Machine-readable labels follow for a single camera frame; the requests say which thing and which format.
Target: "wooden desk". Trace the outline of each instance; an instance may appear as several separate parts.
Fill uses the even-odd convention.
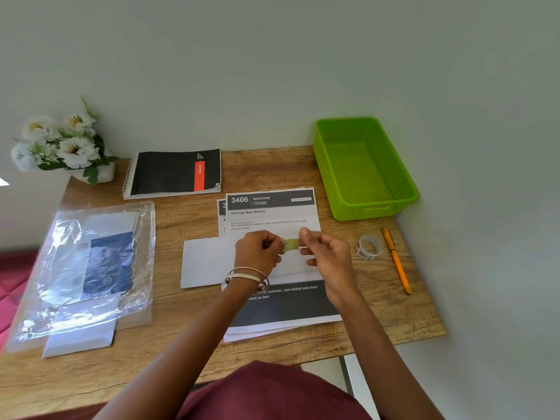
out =
[[[128,161],[112,183],[90,186],[71,179],[61,209],[120,205]],[[445,335],[430,295],[392,218],[337,222],[311,147],[228,152],[222,157],[224,192],[313,186],[323,231],[352,245],[365,233],[380,240],[388,227],[413,294],[407,296],[388,250],[375,261],[354,252],[358,284],[393,343]],[[220,286],[180,288],[183,241],[218,235],[221,194],[158,197],[152,322],[119,330],[109,348],[41,360],[41,349],[0,358],[0,419],[31,416],[109,401],[160,354],[220,292]],[[342,322],[318,324],[261,338],[220,344],[199,381],[220,379],[252,360],[299,364],[353,352]]]

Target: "plastic bag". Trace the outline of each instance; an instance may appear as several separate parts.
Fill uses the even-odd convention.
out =
[[[51,334],[117,318],[117,329],[149,323],[155,241],[152,202],[57,213],[35,261],[6,350],[42,346]],[[105,307],[111,294],[120,295],[117,309]],[[85,299],[98,303],[88,312],[76,313],[72,304]]]

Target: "yellow pen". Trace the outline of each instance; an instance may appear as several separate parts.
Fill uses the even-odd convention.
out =
[[[403,266],[400,263],[399,255],[396,253],[395,243],[393,242],[393,238],[391,237],[391,233],[389,233],[388,228],[383,229],[383,236],[385,237],[387,247],[389,248],[389,252],[391,253],[393,261],[395,262],[396,271],[399,273],[400,281],[403,284],[402,287],[404,287],[405,292],[407,292],[409,295],[412,295],[410,284],[408,284],[407,276],[404,274],[404,269],[402,269]]]

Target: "lime green tray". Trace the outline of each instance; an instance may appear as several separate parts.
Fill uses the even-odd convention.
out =
[[[333,217],[390,217],[418,197],[375,118],[320,119],[313,143]]]

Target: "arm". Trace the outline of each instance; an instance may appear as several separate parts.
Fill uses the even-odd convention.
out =
[[[235,267],[269,275],[284,243],[266,231],[247,233],[235,246]],[[239,270],[257,274],[252,270]],[[229,324],[258,283],[234,278],[218,298],[156,360],[95,416],[95,420],[174,419]]]
[[[307,263],[317,265],[325,279],[327,296],[342,317],[379,415],[388,420],[443,419],[358,289],[348,243],[302,228],[300,246],[306,246],[301,254],[315,255]]]

